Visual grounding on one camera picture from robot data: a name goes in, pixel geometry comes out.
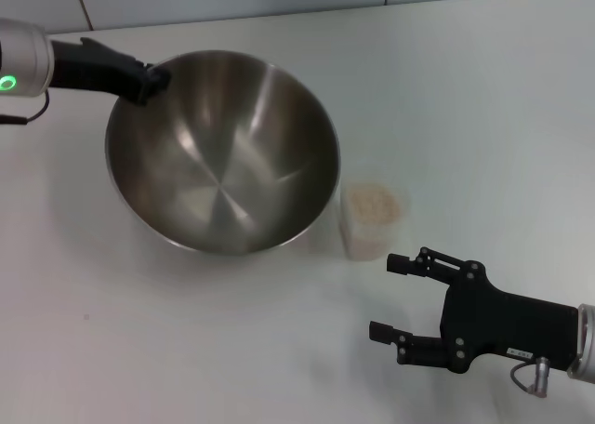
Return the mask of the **large stainless steel bowl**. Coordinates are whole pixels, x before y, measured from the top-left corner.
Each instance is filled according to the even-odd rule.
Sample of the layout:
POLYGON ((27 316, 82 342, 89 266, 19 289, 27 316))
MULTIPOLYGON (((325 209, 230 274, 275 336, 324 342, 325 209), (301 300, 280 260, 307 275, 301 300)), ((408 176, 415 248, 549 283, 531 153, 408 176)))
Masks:
POLYGON ((115 102, 105 131, 112 183, 172 245, 221 256, 297 239, 333 200, 335 126, 295 76, 257 57, 202 50, 163 61, 167 90, 115 102))

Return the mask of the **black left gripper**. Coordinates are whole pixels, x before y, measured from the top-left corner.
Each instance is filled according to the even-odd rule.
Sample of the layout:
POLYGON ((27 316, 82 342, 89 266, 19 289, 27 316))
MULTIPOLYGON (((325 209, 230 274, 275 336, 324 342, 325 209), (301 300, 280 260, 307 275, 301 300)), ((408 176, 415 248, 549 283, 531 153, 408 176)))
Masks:
POLYGON ((146 106, 154 93, 167 89, 170 71, 140 62, 91 38, 78 44, 52 40, 54 70, 50 87, 113 94, 146 106))

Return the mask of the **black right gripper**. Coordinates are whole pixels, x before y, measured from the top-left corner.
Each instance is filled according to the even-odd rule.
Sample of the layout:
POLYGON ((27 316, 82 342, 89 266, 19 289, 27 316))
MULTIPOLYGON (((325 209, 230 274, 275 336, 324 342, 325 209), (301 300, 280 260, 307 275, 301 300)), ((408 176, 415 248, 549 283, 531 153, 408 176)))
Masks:
POLYGON ((372 341, 397 347, 398 364, 441 366, 463 374, 476 357, 495 354, 524 361, 545 357, 552 368, 564 371, 577 355, 576 307, 504 292, 490 283, 478 261, 421 247, 414 258, 389 254, 386 270, 449 285, 441 338, 369 324, 372 341))

